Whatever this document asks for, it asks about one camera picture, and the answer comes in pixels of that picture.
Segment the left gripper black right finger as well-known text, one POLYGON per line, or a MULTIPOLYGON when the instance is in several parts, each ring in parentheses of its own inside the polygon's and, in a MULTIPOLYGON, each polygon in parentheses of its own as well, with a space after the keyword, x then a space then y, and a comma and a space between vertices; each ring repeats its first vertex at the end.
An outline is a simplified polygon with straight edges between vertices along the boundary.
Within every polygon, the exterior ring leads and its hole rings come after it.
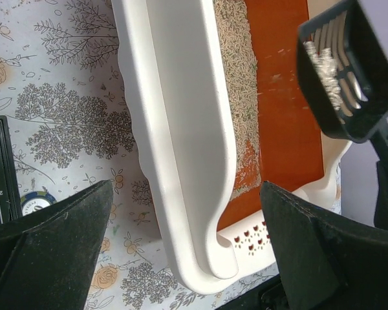
POLYGON ((269 181, 261 204, 291 309, 388 309, 388 231, 269 181))

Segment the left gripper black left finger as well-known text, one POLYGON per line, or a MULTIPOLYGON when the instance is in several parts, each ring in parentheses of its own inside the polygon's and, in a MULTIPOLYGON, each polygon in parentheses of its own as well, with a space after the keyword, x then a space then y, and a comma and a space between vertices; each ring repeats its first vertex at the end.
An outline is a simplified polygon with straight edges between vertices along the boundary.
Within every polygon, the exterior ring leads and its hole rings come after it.
POLYGON ((105 180, 0 225, 0 309, 83 309, 111 205, 105 180))

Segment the black litter scoop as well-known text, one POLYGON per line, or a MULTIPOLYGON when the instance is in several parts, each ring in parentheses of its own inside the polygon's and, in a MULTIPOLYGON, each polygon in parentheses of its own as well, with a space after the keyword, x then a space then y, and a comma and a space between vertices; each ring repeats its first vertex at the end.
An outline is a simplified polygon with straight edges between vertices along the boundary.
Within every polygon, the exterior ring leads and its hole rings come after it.
POLYGON ((340 1, 299 26, 296 66, 321 131, 370 141, 388 160, 388 59, 359 1, 340 1))

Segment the white orange litter box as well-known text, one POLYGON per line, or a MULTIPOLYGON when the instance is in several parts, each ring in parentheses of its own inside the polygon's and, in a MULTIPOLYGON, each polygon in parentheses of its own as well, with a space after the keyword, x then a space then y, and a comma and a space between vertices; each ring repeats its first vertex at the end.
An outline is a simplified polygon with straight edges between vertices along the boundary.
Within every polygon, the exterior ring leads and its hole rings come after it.
POLYGON ((338 207, 338 162, 349 147, 320 133, 296 81, 297 27, 331 1, 246 1, 257 76, 238 59, 235 84, 257 83, 242 129, 243 171, 213 1, 113 1, 118 64, 171 272, 212 295, 275 262, 259 197, 263 178, 326 209, 338 207))

